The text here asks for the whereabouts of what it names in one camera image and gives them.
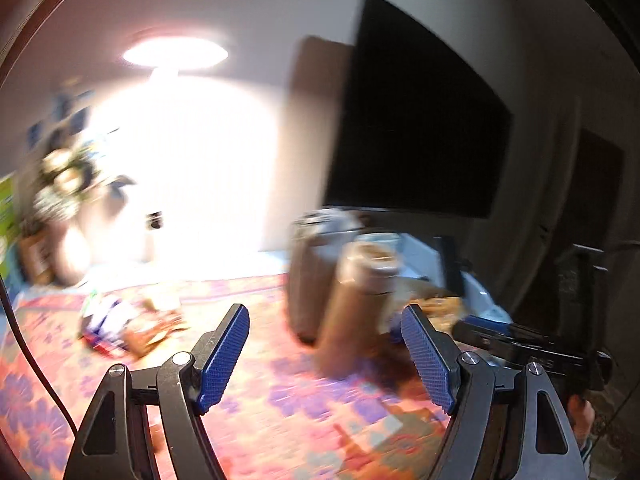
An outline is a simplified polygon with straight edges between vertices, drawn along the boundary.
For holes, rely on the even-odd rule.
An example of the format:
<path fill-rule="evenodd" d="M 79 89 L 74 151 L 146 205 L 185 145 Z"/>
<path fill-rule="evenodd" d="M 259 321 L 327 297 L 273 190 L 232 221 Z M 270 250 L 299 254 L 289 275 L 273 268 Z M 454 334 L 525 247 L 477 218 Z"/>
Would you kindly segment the right hand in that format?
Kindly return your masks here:
<path fill-rule="evenodd" d="M 567 416 L 570 418 L 578 448 L 583 448 L 591 434 L 596 412 L 592 404 L 578 394 L 573 394 L 567 401 Z"/>

